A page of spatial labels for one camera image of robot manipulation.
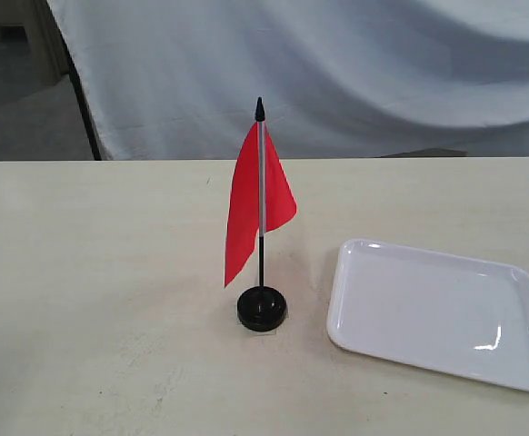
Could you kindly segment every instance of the table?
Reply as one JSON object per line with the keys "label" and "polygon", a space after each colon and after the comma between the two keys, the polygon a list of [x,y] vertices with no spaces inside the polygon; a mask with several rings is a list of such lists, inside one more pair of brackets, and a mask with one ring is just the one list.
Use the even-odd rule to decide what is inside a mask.
{"label": "table", "polygon": [[287,161],[268,236],[289,318],[223,289],[234,163],[0,163],[0,435],[529,434],[529,393],[344,352],[325,331],[352,237],[529,272],[529,158]]}

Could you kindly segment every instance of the red flag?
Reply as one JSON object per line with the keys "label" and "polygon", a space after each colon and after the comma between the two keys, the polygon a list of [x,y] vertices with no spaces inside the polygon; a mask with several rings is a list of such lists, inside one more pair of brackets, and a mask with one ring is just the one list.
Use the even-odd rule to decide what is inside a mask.
{"label": "red flag", "polygon": [[[266,134],[266,230],[278,229],[297,213],[273,141]],[[258,231],[258,125],[246,136],[236,161],[226,233],[225,286],[243,269],[255,250]]]}

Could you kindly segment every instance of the flagpole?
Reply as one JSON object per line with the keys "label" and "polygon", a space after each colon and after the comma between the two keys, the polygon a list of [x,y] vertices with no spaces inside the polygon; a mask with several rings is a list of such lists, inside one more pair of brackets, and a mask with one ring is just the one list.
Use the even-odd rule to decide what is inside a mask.
{"label": "flagpole", "polygon": [[244,327],[255,332],[269,332],[284,321],[286,300],[279,291],[265,286],[267,164],[265,109],[261,97],[256,103],[255,121],[258,130],[258,286],[243,292],[236,303],[236,310]]}
{"label": "flagpole", "polygon": [[266,233],[266,132],[263,99],[258,97],[255,121],[258,127],[258,286],[265,287]]}

